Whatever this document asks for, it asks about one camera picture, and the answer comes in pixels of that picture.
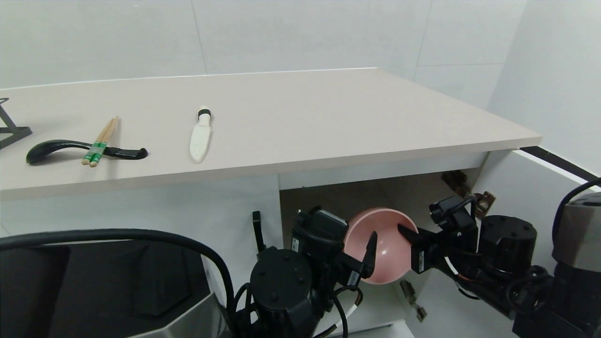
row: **chopsticks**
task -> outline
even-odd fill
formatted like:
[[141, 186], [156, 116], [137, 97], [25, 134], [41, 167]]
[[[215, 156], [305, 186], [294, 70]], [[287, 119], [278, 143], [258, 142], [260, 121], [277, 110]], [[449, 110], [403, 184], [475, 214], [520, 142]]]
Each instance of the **chopsticks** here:
[[102, 154], [104, 153], [106, 145], [111, 139], [111, 136], [115, 131], [118, 122], [119, 116], [116, 116], [112, 118], [109, 121], [109, 123], [106, 124], [106, 126], [102, 129], [102, 131], [96, 138], [96, 141], [94, 142], [92, 147], [90, 147], [88, 153], [85, 154], [84, 158], [81, 160], [82, 165], [89, 164], [92, 168], [98, 166], [98, 162], [100, 162], [100, 158], [102, 158]]

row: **gray metal casing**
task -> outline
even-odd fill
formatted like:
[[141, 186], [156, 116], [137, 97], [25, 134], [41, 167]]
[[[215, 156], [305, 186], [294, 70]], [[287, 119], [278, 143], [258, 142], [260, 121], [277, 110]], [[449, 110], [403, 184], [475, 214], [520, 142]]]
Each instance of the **gray metal casing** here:
[[601, 192], [565, 205], [554, 245], [558, 262], [601, 272]]

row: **white knife sheath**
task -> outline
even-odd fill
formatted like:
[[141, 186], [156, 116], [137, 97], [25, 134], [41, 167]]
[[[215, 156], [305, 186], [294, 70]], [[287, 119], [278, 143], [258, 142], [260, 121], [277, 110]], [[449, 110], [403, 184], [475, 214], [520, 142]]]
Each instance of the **white knife sheath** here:
[[190, 137], [190, 155], [196, 163], [200, 163], [204, 159], [209, 146], [209, 138], [211, 136], [211, 111], [205, 107], [200, 107], [198, 111], [198, 123], [192, 130]]

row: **bowl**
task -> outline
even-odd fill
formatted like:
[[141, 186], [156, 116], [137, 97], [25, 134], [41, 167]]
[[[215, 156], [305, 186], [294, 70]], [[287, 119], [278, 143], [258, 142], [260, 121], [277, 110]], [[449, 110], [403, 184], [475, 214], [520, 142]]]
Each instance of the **bowl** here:
[[371, 277], [364, 279], [366, 283], [392, 283], [411, 270], [411, 243], [398, 232], [398, 224], [418, 232], [407, 215], [385, 207], [365, 210], [350, 220], [344, 252], [359, 261], [363, 261], [371, 233], [377, 233], [376, 266]]

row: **black spoon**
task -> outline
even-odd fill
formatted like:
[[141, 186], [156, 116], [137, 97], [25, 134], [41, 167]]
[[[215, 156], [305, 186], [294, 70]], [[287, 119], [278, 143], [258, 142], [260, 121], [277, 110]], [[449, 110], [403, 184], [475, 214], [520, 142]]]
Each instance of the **black spoon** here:
[[[27, 153], [27, 157], [25, 161], [29, 164], [33, 164], [41, 161], [46, 156], [51, 153], [65, 149], [65, 148], [81, 148], [81, 149], [90, 149], [92, 145], [90, 143], [79, 142], [79, 141], [69, 141], [69, 140], [50, 140], [42, 143], [36, 144], [31, 150]], [[148, 156], [148, 151], [145, 148], [140, 150], [126, 150], [115, 147], [107, 147], [103, 152], [106, 156], [111, 156], [115, 158], [121, 159], [143, 159]]]

